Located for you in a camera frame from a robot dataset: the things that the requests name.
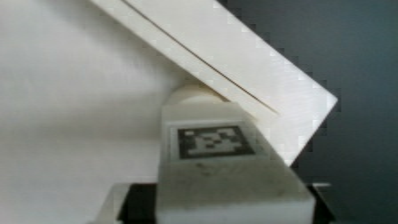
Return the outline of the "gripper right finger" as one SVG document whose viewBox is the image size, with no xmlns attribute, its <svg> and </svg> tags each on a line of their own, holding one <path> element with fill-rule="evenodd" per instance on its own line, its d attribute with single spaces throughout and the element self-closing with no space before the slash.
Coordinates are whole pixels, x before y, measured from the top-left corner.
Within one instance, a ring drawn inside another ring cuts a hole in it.
<svg viewBox="0 0 398 224">
<path fill-rule="evenodd" d="M 313 224 L 341 224 L 338 210 L 332 206 L 332 185 L 329 183 L 307 183 L 307 190 L 314 197 Z"/>
</svg>

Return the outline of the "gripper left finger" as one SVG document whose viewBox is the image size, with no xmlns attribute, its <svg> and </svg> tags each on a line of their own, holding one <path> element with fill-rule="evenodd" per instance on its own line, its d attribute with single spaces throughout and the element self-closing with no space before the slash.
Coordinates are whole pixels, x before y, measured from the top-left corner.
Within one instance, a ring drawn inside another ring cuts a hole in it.
<svg viewBox="0 0 398 224">
<path fill-rule="evenodd" d="M 94 224 L 156 224 L 156 184 L 119 183 L 112 186 Z"/>
</svg>

